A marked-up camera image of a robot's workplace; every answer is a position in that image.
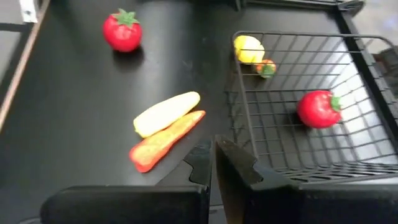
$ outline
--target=wire basket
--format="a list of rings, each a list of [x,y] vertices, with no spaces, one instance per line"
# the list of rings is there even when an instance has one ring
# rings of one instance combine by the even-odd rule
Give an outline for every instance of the wire basket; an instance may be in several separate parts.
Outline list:
[[[264,59],[272,60],[276,71],[262,78],[254,71],[256,64],[234,57],[226,92],[236,144],[304,183],[398,176],[393,117],[397,102],[371,54],[391,47],[388,40],[285,32],[238,32],[233,40],[239,35],[260,40]],[[353,42],[357,49],[348,47]],[[398,60],[397,52],[393,57]],[[364,63],[358,66],[358,60]],[[311,129],[301,122],[297,103],[313,90],[330,90],[340,97],[338,124]]]

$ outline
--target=toy tomato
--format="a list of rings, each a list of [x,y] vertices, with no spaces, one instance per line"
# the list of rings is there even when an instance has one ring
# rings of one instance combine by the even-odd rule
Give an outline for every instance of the toy tomato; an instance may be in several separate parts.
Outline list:
[[[273,61],[265,59],[261,64],[256,65],[256,72],[260,74],[262,78],[271,77],[276,71],[276,65]]]
[[[312,91],[298,103],[297,113],[311,128],[329,128],[341,119],[339,98],[330,91]]]
[[[141,26],[134,18],[135,12],[119,9],[119,13],[110,15],[104,23],[103,32],[107,43],[120,52],[136,49],[142,37]]]

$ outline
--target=toy vegetable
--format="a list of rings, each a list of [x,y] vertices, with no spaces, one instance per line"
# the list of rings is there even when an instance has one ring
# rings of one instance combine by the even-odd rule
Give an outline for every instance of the toy vegetable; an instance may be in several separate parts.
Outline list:
[[[260,63],[265,50],[255,37],[240,35],[234,40],[235,54],[242,63]]]
[[[170,126],[187,114],[200,101],[200,95],[191,91],[157,103],[137,116],[133,123],[136,132],[143,138]]]
[[[300,100],[297,113],[311,128],[329,128],[341,119],[339,99],[327,90],[312,91]]]
[[[176,120],[170,127],[146,138],[130,151],[130,159],[139,172],[150,171],[168,153],[175,142],[186,135],[205,115],[194,111]]]
[[[104,37],[114,50],[130,52],[139,46],[142,29],[135,15],[135,12],[119,9],[119,13],[112,14],[105,20]]]
[[[272,60],[264,59],[262,63],[256,65],[256,72],[260,74],[262,78],[269,78],[275,74],[276,65]]]

